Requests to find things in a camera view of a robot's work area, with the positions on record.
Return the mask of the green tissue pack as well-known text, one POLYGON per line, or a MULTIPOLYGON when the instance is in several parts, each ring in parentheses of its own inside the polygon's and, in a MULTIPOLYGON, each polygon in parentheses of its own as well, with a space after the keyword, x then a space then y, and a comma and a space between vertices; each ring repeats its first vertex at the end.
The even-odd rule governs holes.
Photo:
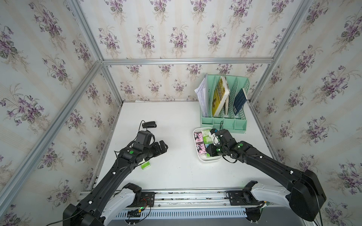
POLYGON ((212 134, 211 134, 210 131, 211 131, 210 129, 202 130, 202 131, 201 131, 202 136, 203 136, 203 137, 211 137, 212 134))
POLYGON ((203 137, 204 144, 213 144, 213 138, 210 136, 203 137))
POLYGON ((150 162, 145 162, 145 163, 143 163, 143 164, 141 165, 141 169, 144 170, 144 169, 146 169, 146 168, 149 167, 149 166, 150 166, 150 162))

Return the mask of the pink tissue pack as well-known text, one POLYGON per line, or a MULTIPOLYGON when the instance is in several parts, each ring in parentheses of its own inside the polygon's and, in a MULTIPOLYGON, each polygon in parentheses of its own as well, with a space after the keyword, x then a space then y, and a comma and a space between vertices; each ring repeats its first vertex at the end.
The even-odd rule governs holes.
POLYGON ((196 144, 203 143, 203 135, 202 132, 194 132, 194 140, 196 144))
POLYGON ((198 155, 206 154, 206 146, 204 143, 196 144, 196 149, 197 149, 198 155))

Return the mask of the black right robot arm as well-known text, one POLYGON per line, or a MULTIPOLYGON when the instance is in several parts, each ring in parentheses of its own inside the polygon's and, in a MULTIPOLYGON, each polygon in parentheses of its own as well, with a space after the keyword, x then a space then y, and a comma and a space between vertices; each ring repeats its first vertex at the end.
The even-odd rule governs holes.
POLYGON ((267 186, 255 180, 250 181, 239 196, 244 203, 260 207, 264 202, 279 204, 289 207, 309 222, 320 215, 327 197, 314 172, 286 166, 245 141, 237 142, 226 129, 211 129, 210 133, 213 143, 206 149, 210 156, 229 156, 234 163, 250 165, 279 183, 279 186, 267 186))

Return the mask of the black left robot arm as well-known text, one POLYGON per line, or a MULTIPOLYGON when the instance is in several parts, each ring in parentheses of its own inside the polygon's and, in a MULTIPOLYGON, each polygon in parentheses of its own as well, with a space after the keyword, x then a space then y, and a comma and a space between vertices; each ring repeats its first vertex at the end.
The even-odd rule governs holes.
POLYGON ((150 131, 139 131, 133 141, 117 152, 113 166, 92 191, 77 205, 67 206, 63 212, 63 225, 108 225, 141 192, 139 186, 129 183, 115 196, 120 184, 142 161, 164 154, 167 150, 167 144, 163 140, 156 142, 150 131))

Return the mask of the white storage box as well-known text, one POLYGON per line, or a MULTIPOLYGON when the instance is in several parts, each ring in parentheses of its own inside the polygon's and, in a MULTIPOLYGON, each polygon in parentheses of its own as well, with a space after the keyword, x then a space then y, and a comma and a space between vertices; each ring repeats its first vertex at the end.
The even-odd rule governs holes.
MULTIPOLYGON (((211 127, 201 127, 201 128, 196 128, 193 132, 192 132, 192 137, 193 137, 193 140, 194 140, 194 132, 201 132, 202 130, 206 130, 206 129, 212 129, 211 127)), ((195 150, 196 150, 196 153, 197 153, 197 149, 196 149, 196 143, 195 143, 195 140, 194 140, 194 146, 195 146, 195 150)), ((208 153, 206 154, 203 154, 203 155, 198 155, 197 153, 197 157, 198 159, 202 162, 202 163, 214 163, 214 162, 217 162, 219 160, 222 159, 221 156, 210 156, 208 153)))

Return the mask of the mint green desk organizer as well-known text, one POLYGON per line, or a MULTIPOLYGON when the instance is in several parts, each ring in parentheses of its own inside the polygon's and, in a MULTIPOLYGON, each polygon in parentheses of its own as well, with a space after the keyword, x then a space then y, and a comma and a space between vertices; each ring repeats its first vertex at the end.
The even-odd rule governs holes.
POLYGON ((250 82, 247 77, 240 76, 230 76, 230 75, 208 75, 208 110, 209 116, 203 117, 200 112, 200 126, 201 127, 211 127, 211 128, 222 128, 227 129, 231 133, 244 134, 247 130, 247 119, 243 109, 235 116, 233 113, 233 102, 236 95, 241 89, 244 89, 246 96, 248 95, 248 89, 250 87, 250 82), (222 111, 219 116, 212 116, 212 99, 213 93, 216 87, 216 83, 219 80, 220 76, 225 76, 230 94, 227 98, 222 111))

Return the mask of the black stapler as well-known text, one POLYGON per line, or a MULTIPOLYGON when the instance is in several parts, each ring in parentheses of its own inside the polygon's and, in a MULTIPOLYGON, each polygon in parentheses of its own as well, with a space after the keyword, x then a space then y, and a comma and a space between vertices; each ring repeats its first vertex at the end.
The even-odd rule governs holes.
POLYGON ((156 128, 157 127, 157 124, 155 121, 148 121, 148 122, 144 122, 142 124, 142 127, 144 129, 151 129, 151 128, 156 128))

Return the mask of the dark blue book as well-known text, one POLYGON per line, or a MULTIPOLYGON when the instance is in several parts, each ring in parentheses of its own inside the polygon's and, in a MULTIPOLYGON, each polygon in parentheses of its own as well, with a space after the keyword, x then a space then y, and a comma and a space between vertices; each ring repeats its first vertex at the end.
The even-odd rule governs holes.
POLYGON ((244 107, 244 104, 247 102, 247 96, 244 89, 241 89, 236 95, 233 102, 233 113, 236 116, 244 107))

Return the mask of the yellow cover book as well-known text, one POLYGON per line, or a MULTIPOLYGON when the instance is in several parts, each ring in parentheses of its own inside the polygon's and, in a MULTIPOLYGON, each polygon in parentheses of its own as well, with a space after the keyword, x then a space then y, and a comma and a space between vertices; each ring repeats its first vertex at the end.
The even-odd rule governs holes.
POLYGON ((212 116, 219 116, 223 106, 229 97, 230 89, 225 76, 220 76, 216 83, 212 99, 212 116))

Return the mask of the white paper stack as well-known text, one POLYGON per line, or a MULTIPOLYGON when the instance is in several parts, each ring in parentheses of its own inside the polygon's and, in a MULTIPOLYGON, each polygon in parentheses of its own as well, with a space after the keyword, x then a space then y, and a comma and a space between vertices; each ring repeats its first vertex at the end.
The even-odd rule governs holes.
POLYGON ((201 109, 201 113, 203 117, 209 116, 209 104, 208 104, 208 83, 207 83, 207 74, 204 76, 202 82, 199 84, 199 86, 194 90, 201 109))

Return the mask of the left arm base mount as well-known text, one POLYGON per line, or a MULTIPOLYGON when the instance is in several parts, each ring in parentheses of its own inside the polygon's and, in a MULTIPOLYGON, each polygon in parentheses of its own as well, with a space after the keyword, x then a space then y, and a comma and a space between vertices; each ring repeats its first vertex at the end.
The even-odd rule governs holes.
POLYGON ((142 191, 142 188, 133 183, 128 183, 123 187, 124 189, 131 190, 134 194, 134 199, 132 203, 128 206, 130 208, 135 208, 134 210, 128 211, 127 218, 141 218, 141 214, 144 210, 154 207, 155 203, 155 192, 142 191))

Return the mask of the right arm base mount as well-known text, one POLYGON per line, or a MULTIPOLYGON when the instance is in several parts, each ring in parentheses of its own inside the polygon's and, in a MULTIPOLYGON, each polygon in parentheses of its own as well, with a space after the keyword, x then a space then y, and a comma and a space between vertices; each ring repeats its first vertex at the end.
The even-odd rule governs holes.
POLYGON ((265 201, 258 201, 251 193, 253 186, 257 181, 250 181, 242 190, 227 191, 226 198, 230 201, 231 206, 255 205, 246 209, 246 219, 250 223, 258 223, 262 215, 262 208, 265 206, 265 201))

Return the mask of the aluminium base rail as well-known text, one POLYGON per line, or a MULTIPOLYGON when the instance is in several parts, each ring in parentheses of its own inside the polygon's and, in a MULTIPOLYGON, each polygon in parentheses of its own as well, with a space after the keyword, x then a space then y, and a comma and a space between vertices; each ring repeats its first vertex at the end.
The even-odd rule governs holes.
MULTIPOLYGON (((191 190, 143 190, 155 192, 154 207, 143 211, 141 218, 127 218, 128 211, 135 208, 126 207, 113 220, 125 219, 132 223, 143 219, 181 219, 181 218, 246 218, 246 209, 255 205, 231 206, 226 198, 227 191, 236 189, 191 189, 191 190)), ((267 207, 285 207, 266 202, 262 211, 267 207)))

